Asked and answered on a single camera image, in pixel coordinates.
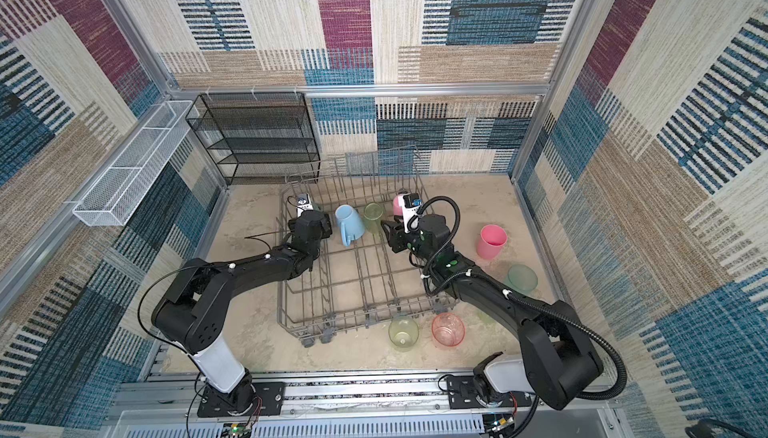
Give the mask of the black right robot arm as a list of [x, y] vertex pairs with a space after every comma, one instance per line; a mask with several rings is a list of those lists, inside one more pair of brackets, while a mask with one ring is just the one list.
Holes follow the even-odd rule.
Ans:
[[624, 390], [626, 368], [606, 339], [584, 326], [567, 303], [527, 297], [456, 251], [443, 216], [426, 215], [414, 225], [384, 221], [381, 227], [393, 252], [408, 251], [423, 260], [428, 295], [446, 293], [469, 303], [517, 339], [519, 357], [495, 353], [475, 367], [473, 385], [483, 403], [526, 391], [562, 410], [575, 399], [605, 401]]

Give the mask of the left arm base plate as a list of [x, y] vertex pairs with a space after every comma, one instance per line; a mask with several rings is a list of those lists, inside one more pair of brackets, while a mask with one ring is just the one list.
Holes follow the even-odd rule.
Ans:
[[206, 385], [198, 406], [198, 418], [255, 418], [277, 416], [283, 406], [283, 382], [243, 382], [229, 393]]

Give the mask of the yellow-green translucent cup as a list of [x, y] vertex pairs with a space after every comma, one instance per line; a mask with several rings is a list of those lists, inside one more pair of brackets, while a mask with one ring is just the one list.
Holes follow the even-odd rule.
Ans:
[[415, 346], [420, 336], [419, 326], [411, 317], [400, 316], [392, 320], [388, 328], [388, 337], [397, 350], [409, 350]]

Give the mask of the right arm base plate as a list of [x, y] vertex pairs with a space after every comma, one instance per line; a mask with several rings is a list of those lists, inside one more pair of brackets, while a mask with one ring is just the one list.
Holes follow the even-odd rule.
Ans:
[[437, 380], [438, 389], [447, 395], [450, 409], [470, 408], [528, 408], [533, 395], [526, 392], [505, 392], [484, 400], [476, 390], [470, 376], [444, 374]]

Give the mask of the green cup by right arm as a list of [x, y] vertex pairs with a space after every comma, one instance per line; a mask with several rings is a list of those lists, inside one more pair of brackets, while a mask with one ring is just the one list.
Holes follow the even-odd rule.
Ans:
[[495, 320], [494, 320], [492, 317], [490, 317], [488, 314], [486, 314], [486, 313], [484, 313], [484, 312], [482, 312], [482, 311], [479, 311], [479, 312], [477, 313], [477, 315], [478, 315], [478, 317], [479, 317], [480, 321], [481, 321], [482, 323], [484, 323], [484, 324], [490, 324], [490, 325], [493, 325], [493, 324], [495, 324], [495, 323], [496, 323], [496, 321], [495, 321]]

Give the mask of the magenta pink cup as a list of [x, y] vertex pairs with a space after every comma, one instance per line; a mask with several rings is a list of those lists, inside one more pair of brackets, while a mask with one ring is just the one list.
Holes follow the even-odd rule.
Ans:
[[487, 261], [491, 261], [496, 258], [508, 240], [506, 231], [497, 225], [484, 226], [479, 234], [479, 238], [476, 244], [477, 255]]

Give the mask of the black mesh shelf unit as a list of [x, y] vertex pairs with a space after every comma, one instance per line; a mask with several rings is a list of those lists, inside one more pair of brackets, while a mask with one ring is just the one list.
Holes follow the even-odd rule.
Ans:
[[187, 123], [230, 186], [319, 175], [319, 146], [301, 93], [200, 94]]

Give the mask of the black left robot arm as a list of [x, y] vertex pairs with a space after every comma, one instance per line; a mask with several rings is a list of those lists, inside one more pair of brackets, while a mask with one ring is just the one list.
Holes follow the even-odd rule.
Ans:
[[206, 400], [218, 416], [243, 415], [257, 403], [250, 372], [222, 336], [231, 300], [310, 270], [322, 242], [332, 235], [331, 220], [322, 211], [304, 211], [289, 222], [289, 231], [279, 245], [251, 258], [188, 261], [152, 312], [152, 325], [179, 346], [206, 378]]

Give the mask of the aluminium front rail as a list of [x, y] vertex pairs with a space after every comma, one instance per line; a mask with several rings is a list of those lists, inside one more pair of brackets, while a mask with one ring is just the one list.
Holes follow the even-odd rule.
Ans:
[[263, 373], [283, 382], [281, 413], [198, 418], [202, 384], [191, 374], [153, 376], [117, 392], [102, 437], [627, 437], [622, 411], [574, 401], [556, 411], [530, 407], [450, 409], [437, 386], [468, 370]]

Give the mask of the pink plastic cup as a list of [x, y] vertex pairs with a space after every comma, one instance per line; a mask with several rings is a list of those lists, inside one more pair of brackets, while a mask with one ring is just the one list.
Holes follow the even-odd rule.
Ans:
[[404, 194], [398, 194], [393, 199], [393, 215], [395, 217], [403, 217], [403, 205], [404, 205]]

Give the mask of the light blue mug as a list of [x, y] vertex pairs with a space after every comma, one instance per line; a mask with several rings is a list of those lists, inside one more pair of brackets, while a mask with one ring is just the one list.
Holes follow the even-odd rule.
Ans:
[[358, 212], [352, 206], [339, 206], [335, 211], [335, 219], [345, 247], [350, 247], [353, 242], [364, 236], [366, 231], [365, 225]]

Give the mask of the teal cup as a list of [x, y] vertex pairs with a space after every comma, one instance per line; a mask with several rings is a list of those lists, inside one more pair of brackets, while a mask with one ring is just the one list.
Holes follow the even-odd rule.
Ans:
[[538, 276], [530, 267], [515, 264], [508, 269], [504, 283], [521, 294], [530, 295], [538, 286]]

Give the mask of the green translucent cup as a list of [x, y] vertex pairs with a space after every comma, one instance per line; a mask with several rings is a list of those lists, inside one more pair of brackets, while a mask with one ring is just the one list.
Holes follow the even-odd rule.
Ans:
[[364, 226], [373, 235], [382, 232], [381, 220], [384, 215], [384, 207], [380, 203], [369, 203], [362, 211]]

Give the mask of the pink translucent cup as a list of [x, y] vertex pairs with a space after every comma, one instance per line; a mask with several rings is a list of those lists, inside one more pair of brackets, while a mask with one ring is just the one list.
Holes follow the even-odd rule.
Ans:
[[445, 347], [460, 345], [466, 335], [462, 320], [455, 314], [448, 312], [441, 313], [433, 319], [431, 332], [433, 338]]

